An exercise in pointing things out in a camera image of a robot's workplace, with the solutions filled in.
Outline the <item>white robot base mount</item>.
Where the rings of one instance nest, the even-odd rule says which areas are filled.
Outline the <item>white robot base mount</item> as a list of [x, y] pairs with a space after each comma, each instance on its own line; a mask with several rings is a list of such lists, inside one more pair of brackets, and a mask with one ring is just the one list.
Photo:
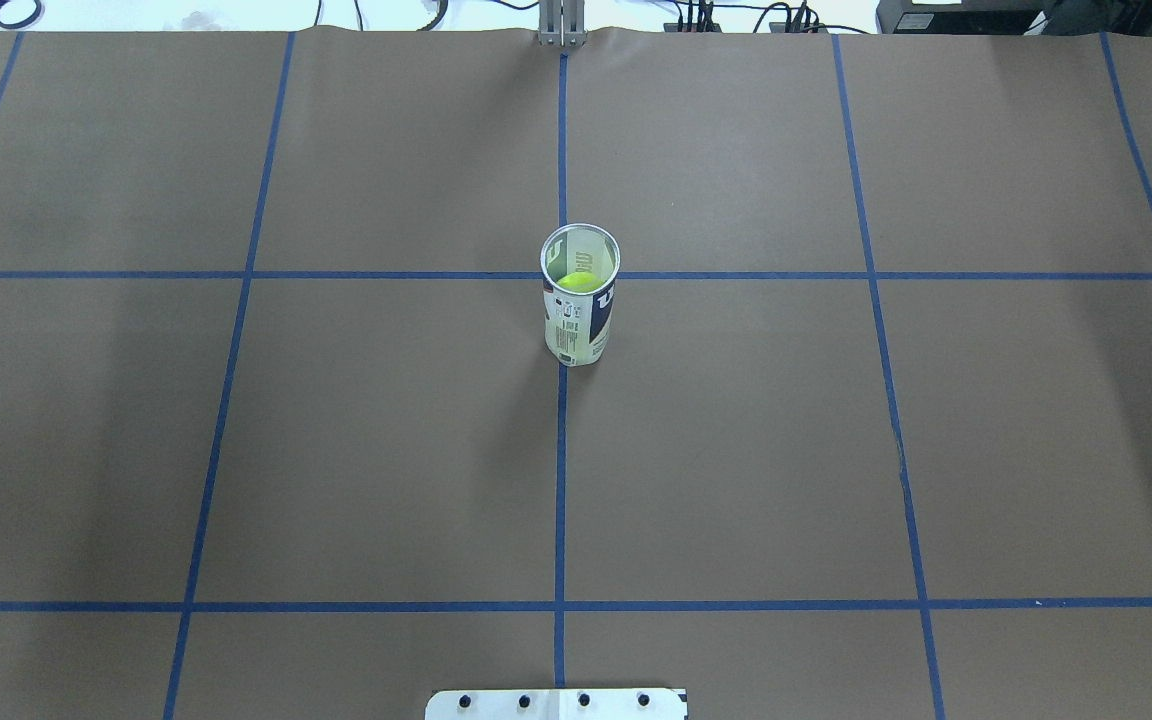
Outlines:
[[682, 689], [529, 688], [439, 691], [425, 719], [689, 719]]

